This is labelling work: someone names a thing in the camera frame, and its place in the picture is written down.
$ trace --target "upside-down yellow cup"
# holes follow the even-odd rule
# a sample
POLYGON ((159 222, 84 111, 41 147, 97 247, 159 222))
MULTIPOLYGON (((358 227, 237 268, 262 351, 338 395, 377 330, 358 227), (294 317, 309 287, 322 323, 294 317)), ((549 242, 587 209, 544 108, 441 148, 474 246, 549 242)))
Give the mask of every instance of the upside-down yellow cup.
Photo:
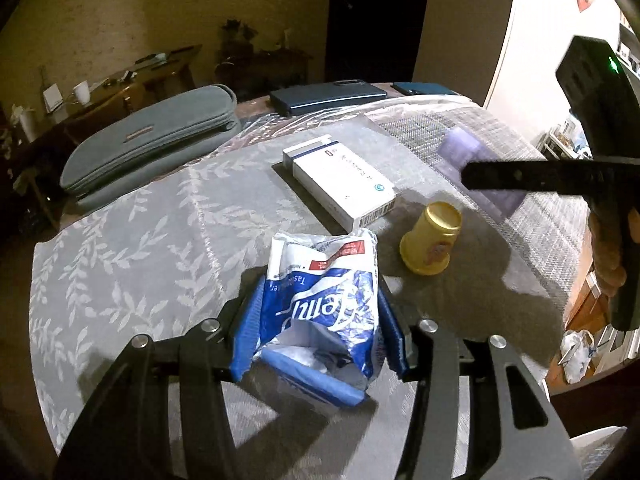
POLYGON ((411 272, 433 276, 449 265, 449 251, 458 238, 462 216, 447 202, 429 204, 414 228, 400 240, 400 255, 411 272))

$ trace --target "metal screw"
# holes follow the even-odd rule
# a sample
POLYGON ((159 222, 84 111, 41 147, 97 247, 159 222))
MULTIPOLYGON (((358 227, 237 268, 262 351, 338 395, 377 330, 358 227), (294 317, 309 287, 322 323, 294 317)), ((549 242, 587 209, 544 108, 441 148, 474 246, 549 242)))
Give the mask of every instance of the metal screw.
POLYGON ((492 335, 489 338, 489 343, 494 345, 496 348, 504 348, 505 346, 507 346, 507 340, 501 335, 492 335))
POLYGON ((433 334, 438 329, 438 324, 433 319, 421 319, 418 327, 425 334, 433 334))
POLYGON ((133 348, 144 348, 149 344, 149 336, 146 334, 138 334, 131 339, 131 346, 133 348))
POLYGON ((203 329, 204 332, 217 332, 220 329, 220 322, 216 318, 210 317, 200 324, 200 328, 203 329))

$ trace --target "wooden floor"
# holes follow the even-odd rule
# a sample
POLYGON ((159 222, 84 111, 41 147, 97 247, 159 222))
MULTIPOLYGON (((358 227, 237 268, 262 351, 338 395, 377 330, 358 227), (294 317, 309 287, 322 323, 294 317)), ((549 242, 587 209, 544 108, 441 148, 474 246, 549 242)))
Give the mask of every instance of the wooden floor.
POLYGON ((28 313, 31 262, 39 237, 0 241, 0 418, 11 436, 47 477, 56 461, 31 374, 28 313))

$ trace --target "desk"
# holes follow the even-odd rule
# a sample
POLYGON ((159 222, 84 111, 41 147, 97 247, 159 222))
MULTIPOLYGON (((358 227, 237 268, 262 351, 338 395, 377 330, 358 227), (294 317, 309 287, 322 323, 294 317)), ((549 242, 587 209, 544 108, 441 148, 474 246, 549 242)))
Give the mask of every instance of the desk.
MULTIPOLYGON (((149 92, 155 95, 156 100, 159 101, 166 98, 164 82, 171 76, 177 75, 186 89, 194 89, 195 85, 189 65, 198 55, 201 48, 202 45, 198 44, 191 48, 186 47, 175 50, 169 53, 164 62, 145 66, 138 70, 136 77, 132 79, 131 83, 142 83, 149 92)), ((121 78, 123 72, 124 69, 113 73, 107 78, 107 81, 121 78)), ((68 155, 70 155, 75 146, 63 134, 65 124, 69 120, 75 119, 106 102, 119 91, 126 88, 128 84, 130 83, 115 82, 108 86, 104 84, 98 86, 98 88, 91 92, 91 102, 87 105, 82 105, 77 102, 74 95, 67 97, 59 108, 44 117, 44 119, 37 124, 36 130, 38 138, 33 142, 22 143, 14 151, 14 154, 8 161, 14 178, 26 167, 33 164, 43 153, 53 151, 56 155, 60 155, 70 149, 71 151, 68 152, 68 155)))

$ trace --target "red label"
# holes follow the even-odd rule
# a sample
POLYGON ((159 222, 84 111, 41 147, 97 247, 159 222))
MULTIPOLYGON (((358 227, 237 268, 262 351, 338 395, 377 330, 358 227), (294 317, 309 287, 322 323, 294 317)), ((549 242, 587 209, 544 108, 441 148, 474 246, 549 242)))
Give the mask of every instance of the red label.
POLYGON ((309 270, 325 270, 336 258, 340 258, 340 256, 349 256, 350 254, 364 254, 364 240, 345 243, 335 254, 325 261, 311 260, 309 270))

